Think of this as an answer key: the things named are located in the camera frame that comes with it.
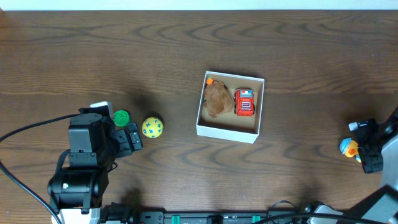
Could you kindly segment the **blue and yellow duck toy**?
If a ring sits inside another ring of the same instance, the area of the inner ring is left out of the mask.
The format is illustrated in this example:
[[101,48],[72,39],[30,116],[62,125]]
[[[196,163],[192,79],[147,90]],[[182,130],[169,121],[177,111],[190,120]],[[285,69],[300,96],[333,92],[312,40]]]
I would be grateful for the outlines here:
[[359,163],[361,163],[361,158],[359,156],[359,146],[358,143],[351,138],[345,138],[340,142],[339,145],[340,152],[346,157],[354,157]]

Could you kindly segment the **yellow ball with blue letters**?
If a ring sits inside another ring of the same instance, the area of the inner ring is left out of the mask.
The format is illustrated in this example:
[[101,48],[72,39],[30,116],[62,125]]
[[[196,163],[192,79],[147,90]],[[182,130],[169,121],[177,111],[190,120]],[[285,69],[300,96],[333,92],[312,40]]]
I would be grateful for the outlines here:
[[156,117],[147,118],[142,125],[142,133],[148,138],[159,137],[164,130],[163,122]]

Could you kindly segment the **brown plush toy with carrot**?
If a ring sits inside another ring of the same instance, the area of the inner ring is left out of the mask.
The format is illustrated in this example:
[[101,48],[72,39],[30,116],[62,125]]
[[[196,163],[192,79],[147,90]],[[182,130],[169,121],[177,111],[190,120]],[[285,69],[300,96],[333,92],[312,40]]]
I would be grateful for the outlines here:
[[217,118],[221,114],[231,112],[234,101],[225,84],[213,78],[207,78],[205,83],[203,106],[207,109],[209,116]]

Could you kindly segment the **red toy fire truck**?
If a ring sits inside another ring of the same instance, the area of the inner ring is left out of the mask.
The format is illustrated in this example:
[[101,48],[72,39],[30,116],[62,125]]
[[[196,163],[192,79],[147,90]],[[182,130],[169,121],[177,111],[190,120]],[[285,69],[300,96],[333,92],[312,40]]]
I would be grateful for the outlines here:
[[254,94],[249,88],[238,88],[234,94],[234,113],[237,116],[253,116],[255,112]]

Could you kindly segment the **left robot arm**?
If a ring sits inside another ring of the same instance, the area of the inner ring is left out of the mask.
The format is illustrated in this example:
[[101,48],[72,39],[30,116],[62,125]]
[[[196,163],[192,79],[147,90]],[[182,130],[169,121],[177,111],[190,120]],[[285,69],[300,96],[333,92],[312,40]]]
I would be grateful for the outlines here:
[[98,223],[108,174],[115,160],[143,148],[137,124],[130,122],[116,129],[109,116],[79,114],[68,128],[69,165],[58,167],[47,191],[55,222]]

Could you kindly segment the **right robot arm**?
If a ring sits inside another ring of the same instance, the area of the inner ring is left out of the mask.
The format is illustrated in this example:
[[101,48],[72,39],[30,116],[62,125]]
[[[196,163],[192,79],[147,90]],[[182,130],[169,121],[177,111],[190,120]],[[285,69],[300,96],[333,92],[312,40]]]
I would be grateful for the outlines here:
[[383,123],[367,119],[348,126],[353,137],[341,141],[341,153],[360,162],[366,174],[381,172],[380,188],[345,212],[322,203],[309,205],[305,211],[312,216],[306,222],[349,223],[351,217],[358,223],[397,223],[397,110]]

